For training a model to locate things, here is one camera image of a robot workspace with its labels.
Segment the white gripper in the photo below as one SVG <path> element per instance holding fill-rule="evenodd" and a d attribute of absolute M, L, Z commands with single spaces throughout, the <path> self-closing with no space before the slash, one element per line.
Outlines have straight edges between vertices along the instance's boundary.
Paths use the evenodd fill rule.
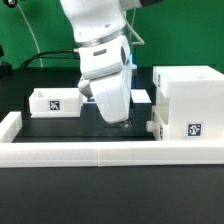
<path fill-rule="evenodd" d="M 82 78 L 89 82 L 103 119 L 109 124 L 122 122 L 121 128 L 130 130 L 132 122 L 127 119 L 132 68 L 130 46 L 126 36 L 121 35 L 93 47 L 81 47 L 79 55 Z"/>

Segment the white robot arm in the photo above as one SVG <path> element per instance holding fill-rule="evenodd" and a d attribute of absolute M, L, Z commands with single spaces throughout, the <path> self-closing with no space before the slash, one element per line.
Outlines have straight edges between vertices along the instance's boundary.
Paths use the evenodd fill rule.
<path fill-rule="evenodd" d="M 125 12 L 163 0 L 60 0 L 80 56 L 79 90 L 109 124 L 129 119 L 131 43 Z"/>

